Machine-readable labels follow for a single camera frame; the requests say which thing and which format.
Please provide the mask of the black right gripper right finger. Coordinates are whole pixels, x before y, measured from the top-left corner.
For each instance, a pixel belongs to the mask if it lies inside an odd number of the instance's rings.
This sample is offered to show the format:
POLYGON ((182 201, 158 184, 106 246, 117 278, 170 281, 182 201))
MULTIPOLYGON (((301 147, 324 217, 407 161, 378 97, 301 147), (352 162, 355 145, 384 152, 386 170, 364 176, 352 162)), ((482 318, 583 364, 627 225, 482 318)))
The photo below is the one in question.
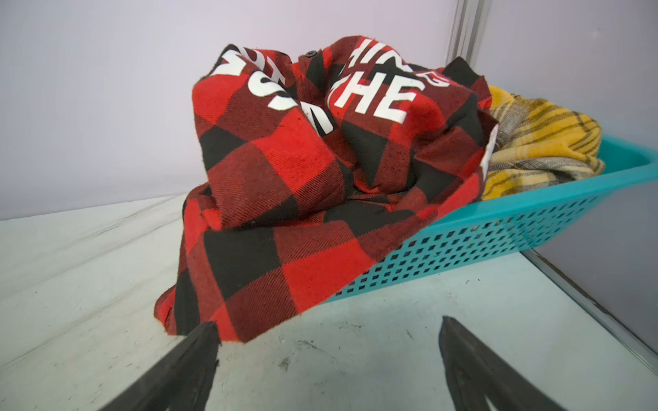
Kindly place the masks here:
POLYGON ((439 348, 459 411, 563 409, 455 318, 442 319, 439 348))

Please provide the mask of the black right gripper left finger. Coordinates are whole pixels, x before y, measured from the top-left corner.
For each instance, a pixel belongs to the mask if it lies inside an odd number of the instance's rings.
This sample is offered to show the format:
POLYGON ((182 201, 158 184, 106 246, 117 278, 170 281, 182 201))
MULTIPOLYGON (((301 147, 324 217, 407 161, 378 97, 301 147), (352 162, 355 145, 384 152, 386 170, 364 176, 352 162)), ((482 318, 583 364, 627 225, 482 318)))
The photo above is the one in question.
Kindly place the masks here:
POLYGON ((219 367, 219 346, 217 325, 199 325, 103 409, 204 410, 219 367))

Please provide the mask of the red black plaid shirt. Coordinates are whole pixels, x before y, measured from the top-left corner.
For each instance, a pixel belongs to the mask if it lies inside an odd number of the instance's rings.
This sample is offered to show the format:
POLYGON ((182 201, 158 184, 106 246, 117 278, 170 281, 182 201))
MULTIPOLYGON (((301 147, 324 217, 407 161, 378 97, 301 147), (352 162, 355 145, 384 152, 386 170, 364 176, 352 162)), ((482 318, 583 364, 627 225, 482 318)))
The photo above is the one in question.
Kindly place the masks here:
POLYGON ((226 46, 192 90, 207 180, 155 318, 248 342, 334 296, 481 199, 491 102, 463 59, 431 70, 364 36, 297 60, 226 46))

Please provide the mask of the teal plastic basket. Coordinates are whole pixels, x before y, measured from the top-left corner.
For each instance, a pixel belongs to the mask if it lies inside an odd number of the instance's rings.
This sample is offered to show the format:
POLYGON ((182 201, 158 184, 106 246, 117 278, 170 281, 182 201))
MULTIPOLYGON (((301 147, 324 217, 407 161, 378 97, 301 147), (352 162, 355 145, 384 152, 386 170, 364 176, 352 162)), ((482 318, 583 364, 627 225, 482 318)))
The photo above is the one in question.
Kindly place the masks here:
POLYGON ((338 301, 537 248, 623 188, 657 178, 657 152, 606 136, 596 177, 463 207, 411 236, 332 296, 338 301))

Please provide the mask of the yellow plaid shirt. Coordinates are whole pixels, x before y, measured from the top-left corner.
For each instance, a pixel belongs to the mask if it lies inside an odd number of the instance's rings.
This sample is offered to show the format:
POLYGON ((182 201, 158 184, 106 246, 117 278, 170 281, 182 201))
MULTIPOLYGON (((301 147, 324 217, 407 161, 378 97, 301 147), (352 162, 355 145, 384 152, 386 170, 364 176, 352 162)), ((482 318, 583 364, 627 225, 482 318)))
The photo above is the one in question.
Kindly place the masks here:
POLYGON ((546 99, 491 86, 490 114, 499 122, 483 200, 494 200, 600 176, 601 125, 546 99))

